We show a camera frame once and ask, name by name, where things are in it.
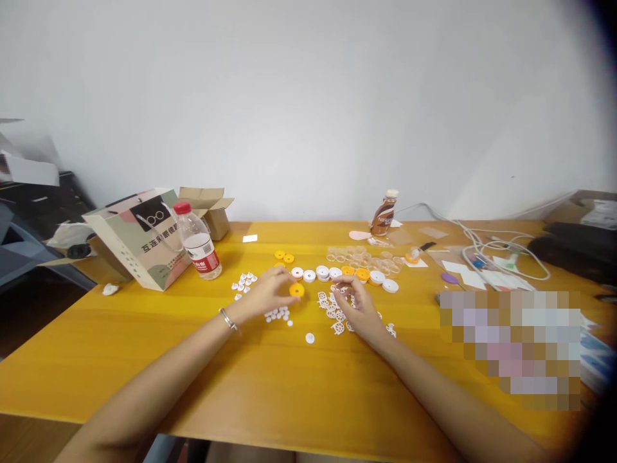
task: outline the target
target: logo on bag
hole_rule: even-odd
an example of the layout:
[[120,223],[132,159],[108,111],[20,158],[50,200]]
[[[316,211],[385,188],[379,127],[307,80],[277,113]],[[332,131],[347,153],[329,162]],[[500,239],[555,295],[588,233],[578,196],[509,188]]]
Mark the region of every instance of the logo on bag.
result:
[[161,197],[153,197],[148,201],[137,204],[130,209],[131,213],[135,216],[137,223],[141,226],[144,232],[150,232],[152,229],[137,218],[138,215],[142,216],[149,225],[156,228],[158,224],[165,222],[171,214],[163,204],[161,204]]

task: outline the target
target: person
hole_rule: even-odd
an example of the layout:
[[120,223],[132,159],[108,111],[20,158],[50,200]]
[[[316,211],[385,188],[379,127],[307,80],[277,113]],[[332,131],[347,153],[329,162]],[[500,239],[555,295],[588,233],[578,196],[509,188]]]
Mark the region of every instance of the person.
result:
[[[293,282],[283,267],[266,271],[251,292],[224,309],[224,314],[216,315],[116,392],[67,443],[56,462],[133,462],[142,442],[156,432],[163,417],[232,335],[228,320],[239,326],[298,302],[299,298],[278,295],[282,286]],[[336,301],[357,335],[389,363],[465,460],[546,461],[544,451],[529,436],[391,336],[355,276],[342,276],[334,283],[341,290],[334,293]],[[349,294],[355,295],[355,308],[346,301]],[[208,463],[251,461],[250,455],[259,452],[265,452],[259,461],[311,460],[310,455],[294,459],[293,452],[282,450],[221,444],[210,449]]]

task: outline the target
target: wooden table surface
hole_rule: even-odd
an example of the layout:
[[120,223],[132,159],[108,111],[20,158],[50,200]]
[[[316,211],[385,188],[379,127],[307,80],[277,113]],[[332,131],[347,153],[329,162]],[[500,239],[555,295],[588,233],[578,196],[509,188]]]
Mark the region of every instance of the wooden table surface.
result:
[[[491,230],[538,234],[541,222],[466,222]],[[438,246],[467,244],[447,222],[406,222],[421,245],[432,226],[448,236]],[[348,237],[364,222],[236,222],[217,243],[222,275],[202,281],[192,269],[164,293],[131,282],[111,297],[96,287],[29,342],[0,363],[0,412],[59,421],[85,422],[121,386],[170,347],[233,301],[232,282],[241,273],[260,274],[276,263],[274,252],[292,253],[292,266],[331,266],[329,246],[364,244]],[[257,234],[257,242],[242,243]],[[378,255],[382,249],[368,250]],[[402,255],[408,246],[397,247]],[[397,337],[461,387],[549,448],[567,442],[585,412],[524,410],[485,377],[462,348],[444,341],[435,294],[444,291],[442,269],[425,256],[427,268],[404,268],[389,294],[367,286],[385,323]],[[529,257],[522,271],[538,272]],[[538,290],[581,291],[583,312],[610,326],[613,311],[593,295],[599,286],[549,266],[553,277],[530,281]],[[305,284],[302,303],[291,308],[293,327],[263,318],[243,326],[183,395],[160,431],[185,437],[330,453],[374,460],[451,461],[455,451],[396,375],[355,334],[335,336],[333,321],[316,303],[330,283]],[[459,286],[449,285],[453,291]],[[315,335],[315,344],[305,341]],[[600,338],[614,345],[608,329]]]

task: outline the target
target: shopping bag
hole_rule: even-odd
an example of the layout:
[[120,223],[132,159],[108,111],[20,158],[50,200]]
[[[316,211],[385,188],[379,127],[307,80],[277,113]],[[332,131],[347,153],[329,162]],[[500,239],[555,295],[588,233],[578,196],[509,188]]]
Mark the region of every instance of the shopping bag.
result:
[[190,265],[177,231],[175,191],[154,188],[83,215],[144,288],[164,291]]

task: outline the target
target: water bottle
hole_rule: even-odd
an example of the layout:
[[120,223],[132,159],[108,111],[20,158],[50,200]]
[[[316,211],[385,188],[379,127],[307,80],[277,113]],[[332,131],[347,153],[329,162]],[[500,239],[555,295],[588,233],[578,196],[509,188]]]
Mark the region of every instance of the water bottle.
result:
[[180,241],[199,276],[203,280],[214,280],[223,271],[223,266],[214,250],[208,227],[191,212],[191,205],[186,201],[174,204],[174,210],[178,215]]

